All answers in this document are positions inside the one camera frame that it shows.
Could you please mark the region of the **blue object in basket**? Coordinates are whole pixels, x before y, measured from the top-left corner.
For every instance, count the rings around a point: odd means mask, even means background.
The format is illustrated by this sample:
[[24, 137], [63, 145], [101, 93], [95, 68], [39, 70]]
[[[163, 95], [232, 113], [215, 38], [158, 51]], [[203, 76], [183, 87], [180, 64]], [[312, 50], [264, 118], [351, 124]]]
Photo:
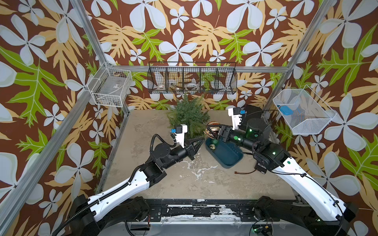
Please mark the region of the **blue object in basket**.
[[293, 110], [291, 110], [288, 106], [280, 106], [279, 110], [284, 116], [291, 116], [293, 114]]

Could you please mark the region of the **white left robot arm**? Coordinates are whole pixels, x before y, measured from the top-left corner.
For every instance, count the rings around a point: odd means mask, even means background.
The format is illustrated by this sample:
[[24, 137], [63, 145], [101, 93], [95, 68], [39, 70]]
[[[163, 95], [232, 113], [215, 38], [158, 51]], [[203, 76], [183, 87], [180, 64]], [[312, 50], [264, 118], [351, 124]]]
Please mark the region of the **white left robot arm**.
[[88, 198], [77, 197], [65, 222], [58, 226], [53, 236], [70, 227], [72, 236], [97, 236], [115, 219], [121, 209], [130, 210], [133, 220], [144, 220], [148, 205], [143, 198], [127, 202], [133, 195], [151, 188], [166, 177], [166, 169], [183, 161], [194, 160], [205, 138], [185, 140], [185, 135], [171, 134], [174, 144], [168, 144], [160, 135], [154, 134], [150, 141], [149, 158], [137, 166], [123, 182]]

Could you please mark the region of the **small green christmas tree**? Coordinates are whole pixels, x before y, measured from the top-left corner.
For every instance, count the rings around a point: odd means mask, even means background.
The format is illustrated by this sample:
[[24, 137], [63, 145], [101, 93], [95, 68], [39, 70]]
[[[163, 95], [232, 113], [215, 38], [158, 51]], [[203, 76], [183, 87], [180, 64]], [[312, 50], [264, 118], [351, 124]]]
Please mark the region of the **small green christmas tree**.
[[204, 109], [203, 96], [189, 99], [187, 95], [167, 113], [171, 128], [185, 124], [188, 127], [187, 139], [205, 136], [206, 125], [210, 120], [208, 110]]

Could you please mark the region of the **white mesh angled basket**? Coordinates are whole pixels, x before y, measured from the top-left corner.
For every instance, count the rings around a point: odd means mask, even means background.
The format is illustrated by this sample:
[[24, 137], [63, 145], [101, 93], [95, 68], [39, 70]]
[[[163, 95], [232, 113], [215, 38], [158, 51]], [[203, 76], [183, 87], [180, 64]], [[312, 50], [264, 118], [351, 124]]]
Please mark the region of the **white mesh angled basket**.
[[278, 111], [280, 106], [293, 110], [291, 116], [280, 114], [293, 135], [318, 135], [336, 117], [334, 111], [312, 88], [284, 89], [273, 98]]

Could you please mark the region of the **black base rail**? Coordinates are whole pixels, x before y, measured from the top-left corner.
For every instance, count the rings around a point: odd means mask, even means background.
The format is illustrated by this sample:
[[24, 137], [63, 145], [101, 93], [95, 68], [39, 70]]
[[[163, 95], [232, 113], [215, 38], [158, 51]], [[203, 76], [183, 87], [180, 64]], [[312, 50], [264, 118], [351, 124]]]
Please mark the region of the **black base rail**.
[[254, 223], [258, 200], [144, 199], [135, 197], [111, 210], [100, 226], [131, 223]]

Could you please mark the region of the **right aluminium frame post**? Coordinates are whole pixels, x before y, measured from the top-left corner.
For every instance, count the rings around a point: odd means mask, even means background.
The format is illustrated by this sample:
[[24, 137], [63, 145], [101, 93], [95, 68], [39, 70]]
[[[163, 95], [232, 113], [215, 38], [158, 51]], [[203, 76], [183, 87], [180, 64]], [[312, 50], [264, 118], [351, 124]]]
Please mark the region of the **right aluminium frame post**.
[[309, 27], [306, 29], [304, 36], [300, 40], [298, 47], [296, 48], [292, 59], [290, 62], [288, 62], [288, 65], [284, 72], [282, 72], [282, 75], [280, 79], [278, 80], [277, 85], [273, 89], [271, 95], [267, 99], [267, 103], [263, 107], [263, 111], [268, 111], [271, 109], [273, 105], [273, 98], [278, 95], [280, 92], [280, 89], [282, 88], [282, 85], [287, 81], [287, 79], [290, 78], [290, 75], [294, 72], [294, 67], [298, 64], [298, 61], [300, 59], [300, 56], [302, 53], [306, 50], [307, 46], [309, 45], [312, 37], [315, 35], [316, 31], [319, 29], [321, 23], [326, 18], [327, 13], [329, 12], [330, 8], [332, 7], [334, 1], [332, 0], [324, 0], [322, 2], [322, 5], [318, 8], [314, 18], [312, 19], [311, 23], [309, 24]]

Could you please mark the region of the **aluminium corner frame post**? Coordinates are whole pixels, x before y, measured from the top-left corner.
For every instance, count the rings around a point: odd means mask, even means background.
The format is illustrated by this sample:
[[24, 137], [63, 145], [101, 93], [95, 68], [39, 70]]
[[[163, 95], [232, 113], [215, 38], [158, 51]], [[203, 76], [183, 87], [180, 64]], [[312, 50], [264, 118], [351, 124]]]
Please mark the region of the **aluminium corner frame post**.
[[[85, 31], [85, 34], [88, 38], [89, 43], [92, 46], [94, 55], [97, 57], [98, 62], [100, 63], [100, 66], [103, 63], [107, 63], [107, 64], [112, 65], [110, 62], [108, 62], [108, 60], [105, 57], [104, 50], [102, 49], [101, 44], [100, 44], [100, 42], [99, 42], [99, 40], [98, 40], [98, 38], [95, 34], [95, 30], [94, 30], [90, 20], [88, 19], [88, 15], [85, 11], [85, 8], [84, 8], [82, 1], [70, 1], [70, 3], [72, 4], [73, 9], [75, 11], [77, 11], [78, 17], [79, 17], [79, 19], [80, 19], [80, 21], [83, 25], [83, 29]], [[122, 110], [126, 114], [126, 116], [128, 116], [130, 114], [130, 111], [129, 111], [127, 105], [126, 105], [126, 101], [125, 101], [124, 106], [122, 107]]]

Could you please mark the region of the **teal plastic tray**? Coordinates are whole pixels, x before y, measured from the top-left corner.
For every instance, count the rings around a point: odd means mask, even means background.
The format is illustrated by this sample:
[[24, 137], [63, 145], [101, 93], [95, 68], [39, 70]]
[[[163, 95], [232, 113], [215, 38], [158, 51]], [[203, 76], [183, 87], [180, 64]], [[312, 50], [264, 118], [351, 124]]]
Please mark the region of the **teal plastic tray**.
[[220, 165], [229, 169], [240, 162], [243, 157], [243, 151], [233, 143], [224, 143], [219, 141], [214, 151], [210, 150], [212, 139], [208, 138], [205, 141], [207, 151], [220, 163]]

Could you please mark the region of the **red gold striped ornament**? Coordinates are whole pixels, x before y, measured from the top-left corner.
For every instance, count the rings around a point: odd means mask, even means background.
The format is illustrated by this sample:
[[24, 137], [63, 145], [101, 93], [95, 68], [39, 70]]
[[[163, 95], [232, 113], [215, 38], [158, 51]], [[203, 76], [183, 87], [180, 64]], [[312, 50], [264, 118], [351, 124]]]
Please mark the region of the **red gold striped ornament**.
[[220, 129], [221, 124], [216, 121], [212, 121], [207, 123], [204, 133], [211, 139], [218, 139]]

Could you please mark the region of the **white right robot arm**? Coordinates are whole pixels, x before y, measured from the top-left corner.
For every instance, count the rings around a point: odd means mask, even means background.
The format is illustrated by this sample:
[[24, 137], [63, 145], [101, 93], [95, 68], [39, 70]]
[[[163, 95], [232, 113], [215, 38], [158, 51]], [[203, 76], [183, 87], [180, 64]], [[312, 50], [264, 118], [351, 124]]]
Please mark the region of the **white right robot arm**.
[[263, 196], [253, 206], [257, 221], [282, 219], [307, 229], [313, 236], [346, 236], [357, 214], [353, 203], [345, 203], [303, 170], [279, 144], [269, 140], [270, 128], [262, 111], [228, 109], [231, 125], [209, 122], [204, 133], [219, 143], [232, 143], [247, 150], [256, 160], [256, 169], [283, 179], [307, 203], [290, 205]]

